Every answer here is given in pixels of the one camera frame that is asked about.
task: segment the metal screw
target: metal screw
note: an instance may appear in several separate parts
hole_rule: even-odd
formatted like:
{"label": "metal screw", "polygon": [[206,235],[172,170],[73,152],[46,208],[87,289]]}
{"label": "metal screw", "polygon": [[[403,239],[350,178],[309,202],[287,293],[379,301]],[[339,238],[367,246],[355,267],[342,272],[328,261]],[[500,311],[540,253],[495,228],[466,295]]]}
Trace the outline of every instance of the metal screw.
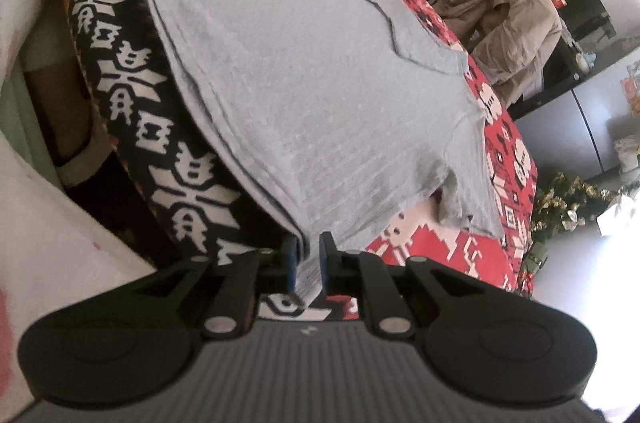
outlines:
{"label": "metal screw", "polygon": [[390,335],[401,335],[411,329],[411,322],[405,318],[389,317],[381,320],[378,327]]}
{"label": "metal screw", "polygon": [[204,322],[204,328],[210,333],[230,333],[237,325],[236,321],[229,317],[213,317]]}

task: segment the gray t-shirt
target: gray t-shirt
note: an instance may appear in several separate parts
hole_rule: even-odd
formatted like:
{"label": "gray t-shirt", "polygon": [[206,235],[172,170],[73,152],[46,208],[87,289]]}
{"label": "gray t-shirt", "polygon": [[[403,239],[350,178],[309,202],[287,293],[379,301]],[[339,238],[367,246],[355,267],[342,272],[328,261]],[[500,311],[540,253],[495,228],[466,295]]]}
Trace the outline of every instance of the gray t-shirt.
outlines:
{"label": "gray t-shirt", "polygon": [[442,187],[441,221],[501,237],[464,51],[402,0],[149,0],[184,102],[311,251],[363,248]]}

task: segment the christmas tablecloth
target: christmas tablecloth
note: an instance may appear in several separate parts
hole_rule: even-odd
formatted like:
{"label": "christmas tablecloth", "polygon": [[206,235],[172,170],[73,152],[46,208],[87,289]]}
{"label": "christmas tablecloth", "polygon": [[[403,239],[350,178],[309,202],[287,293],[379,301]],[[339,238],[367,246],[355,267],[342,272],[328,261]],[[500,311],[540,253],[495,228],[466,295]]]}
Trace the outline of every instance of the christmas tablecloth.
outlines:
{"label": "christmas tablecloth", "polygon": [[[425,0],[404,2],[441,40],[457,43]],[[146,0],[65,3],[81,69],[118,157],[180,252],[217,253],[219,262],[228,263],[232,254],[277,247],[282,231],[217,159],[182,104]],[[486,113],[487,170],[505,238],[440,226],[432,197],[399,212],[367,249],[398,265],[424,255],[511,291],[527,239],[536,168],[471,59],[465,78]],[[260,312],[308,320],[357,316],[351,299],[322,294],[306,310],[272,295]]]}

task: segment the green fabric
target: green fabric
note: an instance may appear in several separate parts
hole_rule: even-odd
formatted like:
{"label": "green fabric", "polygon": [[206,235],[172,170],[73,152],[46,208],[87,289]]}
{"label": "green fabric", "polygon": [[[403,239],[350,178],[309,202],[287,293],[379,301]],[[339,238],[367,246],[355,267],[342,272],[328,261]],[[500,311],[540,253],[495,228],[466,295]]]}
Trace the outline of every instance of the green fabric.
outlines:
{"label": "green fabric", "polygon": [[19,62],[15,63],[0,92],[0,131],[22,159],[49,183],[62,190]]}

